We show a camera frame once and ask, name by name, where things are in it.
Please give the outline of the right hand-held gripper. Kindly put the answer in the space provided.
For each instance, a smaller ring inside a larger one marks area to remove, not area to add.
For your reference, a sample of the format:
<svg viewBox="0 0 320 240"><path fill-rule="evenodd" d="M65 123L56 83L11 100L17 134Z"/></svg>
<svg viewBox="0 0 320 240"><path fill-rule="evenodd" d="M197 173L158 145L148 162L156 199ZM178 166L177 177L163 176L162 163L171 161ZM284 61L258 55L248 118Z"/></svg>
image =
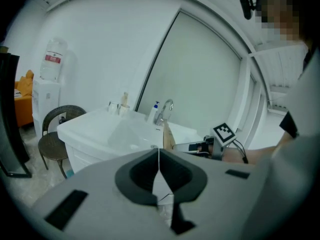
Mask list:
<svg viewBox="0 0 320 240"><path fill-rule="evenodd" d="M235 132L229 127L227 123L222 123L210 129L210 135L204 137L204 142L212 146L211 158L214 160L221 160L225 148L236 139ZM172 146L175 151L187 154L199 154L206 152L205 145L202 142L180 143Z"/></svg>

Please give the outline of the white cup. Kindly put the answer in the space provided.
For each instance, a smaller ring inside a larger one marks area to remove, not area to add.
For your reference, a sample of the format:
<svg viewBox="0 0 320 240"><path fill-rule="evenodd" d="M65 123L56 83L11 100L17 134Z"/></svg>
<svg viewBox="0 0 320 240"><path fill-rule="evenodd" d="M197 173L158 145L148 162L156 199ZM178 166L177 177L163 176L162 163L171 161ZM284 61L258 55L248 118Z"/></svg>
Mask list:
<svg viewBox="0 0 320 240"><path fill-rule="evenodd" d="M119 110L118 110L118 115L120 117L124 117L129 110L130 110L130 106L128 106L127 104L120 104Z"/></svg>

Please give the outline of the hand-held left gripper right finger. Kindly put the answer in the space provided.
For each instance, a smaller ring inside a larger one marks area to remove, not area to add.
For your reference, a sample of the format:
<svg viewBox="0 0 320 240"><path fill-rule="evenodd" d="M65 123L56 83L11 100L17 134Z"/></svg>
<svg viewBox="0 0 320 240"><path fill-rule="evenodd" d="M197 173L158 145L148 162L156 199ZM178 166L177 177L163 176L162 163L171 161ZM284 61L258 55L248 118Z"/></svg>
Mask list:
<svg viewBox="0 0 320 240"><path fill-rule="evenodd" d="M159 152L173 191L171 227L161 240L258 240L270 234L263 192L270 158L257 165Z"/></svg>

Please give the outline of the person's right forearm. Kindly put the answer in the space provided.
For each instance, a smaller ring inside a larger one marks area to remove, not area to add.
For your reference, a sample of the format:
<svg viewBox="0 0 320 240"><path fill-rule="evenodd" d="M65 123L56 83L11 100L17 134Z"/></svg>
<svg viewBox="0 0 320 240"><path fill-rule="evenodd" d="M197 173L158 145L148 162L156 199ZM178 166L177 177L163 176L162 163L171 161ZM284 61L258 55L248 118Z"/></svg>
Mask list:
<svg viewBox="0 0 320 240"><path fill-rule="evenodd" d="M271 155L277 148L293 140L294 138L285 131L282 138L280 139L280 141L276 146L270 146L270 147L265 147L261 149L245 150L248 163L250 165L255 165L258 162L258 160L263 156ZM226 148L222 156L222 161L228 162L228 163L242 163L243 153L238 148Z"/></svg>

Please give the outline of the person's black star-print shirt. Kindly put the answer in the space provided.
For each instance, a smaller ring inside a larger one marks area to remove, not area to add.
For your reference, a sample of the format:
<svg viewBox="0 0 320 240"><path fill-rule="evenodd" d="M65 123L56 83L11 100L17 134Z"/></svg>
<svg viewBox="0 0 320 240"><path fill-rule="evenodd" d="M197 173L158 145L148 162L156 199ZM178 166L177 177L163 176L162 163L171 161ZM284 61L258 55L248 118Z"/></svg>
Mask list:
<svg viewBox="0 0 320 240"><path fill-rule="evenodd" d="M295 139L299 135L296 124L289 112L286 113L279 126L293 139Z"/></svg>

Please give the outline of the black framed glass panel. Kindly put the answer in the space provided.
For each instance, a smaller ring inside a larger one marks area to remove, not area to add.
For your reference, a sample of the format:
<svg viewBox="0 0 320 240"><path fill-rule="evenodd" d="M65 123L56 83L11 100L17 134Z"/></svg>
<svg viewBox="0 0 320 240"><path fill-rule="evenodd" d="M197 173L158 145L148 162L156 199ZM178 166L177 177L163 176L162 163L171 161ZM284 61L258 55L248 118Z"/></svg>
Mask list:
<svg viewBox="0 0 320 240"><path fill-rule="evenodd" d="M0 168L11 178L31 178L29 156L21 138L14 101L19 56L0 53Z"/></svg>

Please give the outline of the white water dispenser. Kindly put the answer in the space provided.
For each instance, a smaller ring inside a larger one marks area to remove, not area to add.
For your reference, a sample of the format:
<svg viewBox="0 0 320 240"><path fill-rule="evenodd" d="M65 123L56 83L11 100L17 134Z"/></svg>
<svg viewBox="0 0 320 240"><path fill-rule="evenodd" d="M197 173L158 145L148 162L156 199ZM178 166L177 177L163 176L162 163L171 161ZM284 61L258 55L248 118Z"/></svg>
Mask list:
<svg viewBox="0 0 320 240"><path fill-rule="evenodd" d="M42 78L33 80L32 117L36 138L42 137L42 126L45 116L59 106L60 84Z"/></svg>

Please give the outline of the chrome faucet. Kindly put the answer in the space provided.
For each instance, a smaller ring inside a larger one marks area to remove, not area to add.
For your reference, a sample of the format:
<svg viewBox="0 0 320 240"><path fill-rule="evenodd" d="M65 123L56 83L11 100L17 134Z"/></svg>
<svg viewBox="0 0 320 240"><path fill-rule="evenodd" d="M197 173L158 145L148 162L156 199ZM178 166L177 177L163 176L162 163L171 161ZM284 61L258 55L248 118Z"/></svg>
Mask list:
<svg viewBox="0 0 320 240"><path fill-rule="evenodd" d="M164 103L161 111L160 111L160 112L157 114L157 116L155 117L155 119L154 119L154 124L157 125L157 126L160 126L160 125L162 125L165 121L167 121L167 120L169 119L169 117L170 117L169 112L171 112L171 111L173 110L173 107L174 107L174 102L173 102L173 100L170 98L170 99L168 99L168 100Z"/></svg>

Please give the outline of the clear water jug red label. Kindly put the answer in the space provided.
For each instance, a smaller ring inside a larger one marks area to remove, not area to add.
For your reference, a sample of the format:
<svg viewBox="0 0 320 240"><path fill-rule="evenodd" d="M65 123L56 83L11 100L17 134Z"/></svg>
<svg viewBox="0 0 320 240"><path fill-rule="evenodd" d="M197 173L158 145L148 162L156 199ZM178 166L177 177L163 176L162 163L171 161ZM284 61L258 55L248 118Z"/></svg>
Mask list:
<svg viewBox="0 0 320 240"><path fill-rule="evenodd" d="M54 37L48 41L40 66L41 79L53 82L58 80L67 49L67 42L59 37Z"/></svg>

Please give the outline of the frosted glass partition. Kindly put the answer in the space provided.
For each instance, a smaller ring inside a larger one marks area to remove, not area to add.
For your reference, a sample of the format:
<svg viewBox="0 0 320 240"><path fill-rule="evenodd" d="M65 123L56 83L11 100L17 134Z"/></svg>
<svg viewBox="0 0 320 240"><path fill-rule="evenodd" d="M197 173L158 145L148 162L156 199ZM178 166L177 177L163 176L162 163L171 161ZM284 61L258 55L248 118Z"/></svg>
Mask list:
<svg viewBox="0 0 320 240"><path fill-rule="evenodd" d="M213 31L179 13L152 67L138 112L148 115L155 103L171 123L201 137L228 120L241 61ZM173 107L165 107L167 100Z"/></svg>

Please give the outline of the dark wicker chair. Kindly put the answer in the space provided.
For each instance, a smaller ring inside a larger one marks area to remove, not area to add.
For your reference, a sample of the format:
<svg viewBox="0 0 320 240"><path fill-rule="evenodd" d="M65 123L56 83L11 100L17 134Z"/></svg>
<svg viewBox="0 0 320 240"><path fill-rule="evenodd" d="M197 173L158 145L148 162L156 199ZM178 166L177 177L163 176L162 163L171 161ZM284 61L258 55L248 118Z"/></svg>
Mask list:
<svg viewBox="0 0 320 240"><path fill-rule="evenodd" d="M56 161L58 167L65 179L67 179L63 169L63 160L68 159L65 143L59 139L58 132L49 132L51 121L65 114L66 122L84 115L86 111L77 105L63 105L51 110L44 118L42 123L42 137L38 141L38 150L44 163L45 169L48 170L46 159Z"/></svg>

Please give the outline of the white sink vanity cabinet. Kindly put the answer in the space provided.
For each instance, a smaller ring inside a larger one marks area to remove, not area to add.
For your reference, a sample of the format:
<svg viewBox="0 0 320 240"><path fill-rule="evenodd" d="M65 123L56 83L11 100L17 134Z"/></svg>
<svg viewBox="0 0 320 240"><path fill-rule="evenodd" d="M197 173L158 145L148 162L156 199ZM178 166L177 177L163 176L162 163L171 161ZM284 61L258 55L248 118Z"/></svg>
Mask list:
<svg viewBox="0 0 320 240"><path fill-rule="evenodd" d="M144 114L128 111L123 117L98 109L60 124L58 137L65 143L75 173L104 161L148 151L133 161L139 162L163 148L162 125L149 124Z"/></svg>

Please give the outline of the white soap pump bottle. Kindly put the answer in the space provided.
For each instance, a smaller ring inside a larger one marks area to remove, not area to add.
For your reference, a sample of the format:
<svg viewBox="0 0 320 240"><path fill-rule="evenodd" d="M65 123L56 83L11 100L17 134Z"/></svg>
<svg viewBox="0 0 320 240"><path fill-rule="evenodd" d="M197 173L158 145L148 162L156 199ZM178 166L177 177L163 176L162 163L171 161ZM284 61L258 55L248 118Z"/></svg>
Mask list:
<svg viewBox="0 0 320 240"><path fill-rule="evenodd" d="M154 106L152 107L150 113L149 113L149 116L147 118L147 123L148 124L153 124L154 123L154 120L155 120L155 116L158 112L158 106L159 106L159 102L156 101Z"/></svg>

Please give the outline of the clear glass cup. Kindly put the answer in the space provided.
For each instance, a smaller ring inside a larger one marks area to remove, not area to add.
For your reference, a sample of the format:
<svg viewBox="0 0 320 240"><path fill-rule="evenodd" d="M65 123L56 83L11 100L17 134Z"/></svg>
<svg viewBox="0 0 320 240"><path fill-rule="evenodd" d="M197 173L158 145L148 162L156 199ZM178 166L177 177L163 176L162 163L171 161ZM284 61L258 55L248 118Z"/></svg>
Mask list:
<svg viewBox="0 0 320 240"><path fill-rule="evenodd" d="M110 101L108 104L107 111L110 115L118 115L119 114L119 103L115 101Z"/></svg>

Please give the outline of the orange box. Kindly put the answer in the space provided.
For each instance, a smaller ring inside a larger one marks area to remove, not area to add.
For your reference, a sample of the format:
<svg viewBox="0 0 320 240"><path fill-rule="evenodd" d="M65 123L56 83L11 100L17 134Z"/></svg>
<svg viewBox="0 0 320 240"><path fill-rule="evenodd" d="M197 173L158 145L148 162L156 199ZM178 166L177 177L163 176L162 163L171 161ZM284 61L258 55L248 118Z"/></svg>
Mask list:
<svg viewBox="0 0 320 240"><path fill-rule="evenodd" d="M14 84L14 107L17 126L31 124L32 116L32 90L33 90L34 73L28 70L25 76L22 76L19 81Z"/></svg>

